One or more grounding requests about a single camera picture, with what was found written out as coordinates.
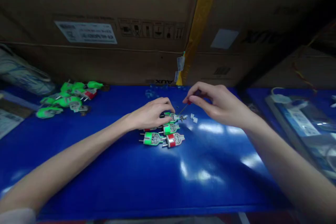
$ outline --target left hand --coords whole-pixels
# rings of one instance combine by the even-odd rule
[[[125,119],[132,130],[159,127],[172,120],[171,117],[159,117],[160,114],[166,110],[170,110],[172,113],[175,113],[175,109],[173,108],[169,98],[160,97],[128,114]]]

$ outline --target white sticker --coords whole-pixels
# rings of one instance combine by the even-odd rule
[[[177,70],[183,71],[185,57],[181,56],[177,58]]]
[[[0,139],[3,138],[8,132],[18,126],[23,118],[5,110],[0,109]]]
[[[175,82],[177,82],[177,80],[179,79],[179,73],[180,71],[175,72]]]
[[[229,49],[239,32],[234,30],[219,29],[211,47]]]
[[[64,21],[55,21],[55,24],[71,43],[117,44],[110,24]]]

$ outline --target screwdriver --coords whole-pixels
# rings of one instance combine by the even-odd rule
[[[194,94],[192,94],[192,95],[195,95],[195,96],[198,96],[198,97],[200,97],[201,96],[201,90],[197,90]],[[180,115],[182,112],[183,112],[183,110],[185,110],[185,108],[188,106],[188,105],[190,105],[192,102],[191,101],[189,101],[188,100],[188,102],[187,102],[187,104],[186,104],[186,106],[184,106],[184,108],[181,110],[181,112],[178,114],[178,115]]]

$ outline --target green plastic part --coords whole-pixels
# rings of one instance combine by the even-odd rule
[[[72,92],[72,84],[69,82],[64,82],[64,84],[61,87],[60,96],[62,97],[70,97]]]
[[[145,138],[143,139],[143,144],[146,145],[158,145],[159,143],[162,143],[162,136],[160,136],[159,133],[155,133],[155,132],[146,132],[145,133]]]
[[[176,114],[165,112],[164,113],[165,117],[171,117],[172,120],[169,123],[175,123],[180,117]]]
[[[69,107],[71,102],[80,102],[82,104],[82,101],[77,96],[70,96],[70,97],[63,97],[58,100],[56,100],[52,105],[53,106],[60,106],[60,107]]]
[[[99,83],[99,82],[96,82],[96,81],[89,81],[87,83],[87,87],[88,88],[97,88],[97,89],[100,89],[104,86],[104,84],[102,83]]]
[[[54,99],[54,98],[51,98],[51,97],[44,97],[42,100],[40,100],[40,103],[41,103],[41,104],[44,104],[44,105],[51,105],[51,104],[53,104],[55,101],[56,101],[56,99]]]
[[[40,108],[36,112],[36,116],[41,119],[54,117],[56,114],[62,113],[63,109],[57,107],[45,107]]]
[[[163,125],[163,134],[164,135],[173,134],[179,129],[180,129],[180,126],[178,124],[174,124],[174,123],[164,124]]]
[[[80,94],[80,93],[84,93],[85,92],[85,84],[82,82],[75,82],[74,84],[72,84],[72,89],[71,89],[71,93],[72,94]]]

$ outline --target yellow tape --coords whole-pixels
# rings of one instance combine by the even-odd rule
[[[187,48],[185,49],[185,62],[183,71],[178,75],[176,85],[183,85],[187,80],[187,75],[200,43],[201,36],[208,20],[213,0],[197,0],[194,18],[192,20],[191,31]]]

